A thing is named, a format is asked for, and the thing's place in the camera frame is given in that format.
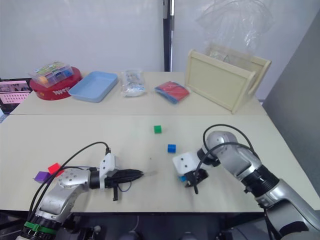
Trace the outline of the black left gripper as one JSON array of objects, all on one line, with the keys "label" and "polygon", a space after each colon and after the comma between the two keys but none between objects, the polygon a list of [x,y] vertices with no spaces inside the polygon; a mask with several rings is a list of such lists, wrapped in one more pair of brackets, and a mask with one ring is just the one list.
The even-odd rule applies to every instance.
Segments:
[{"label": "black left gripper", "polygon": [[104,187],[113,189],[113,201],[119,199],[118,186],[121,183],[129,183],[141,178],[144,172],[137,169],[121,169],[117,170],[112,176],[107,176],[104,180]]}]

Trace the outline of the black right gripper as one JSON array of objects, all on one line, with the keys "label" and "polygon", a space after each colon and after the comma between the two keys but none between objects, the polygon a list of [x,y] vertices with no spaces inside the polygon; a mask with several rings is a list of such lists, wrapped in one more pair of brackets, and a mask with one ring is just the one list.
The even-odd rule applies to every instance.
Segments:
[{"label": "black right gripper", "polygon": [[185,188],[193,187],[196,195],[199,194],[198,184],[208,177],[208,172],[202,168],[196,172],[195,170],[186,173]]}]

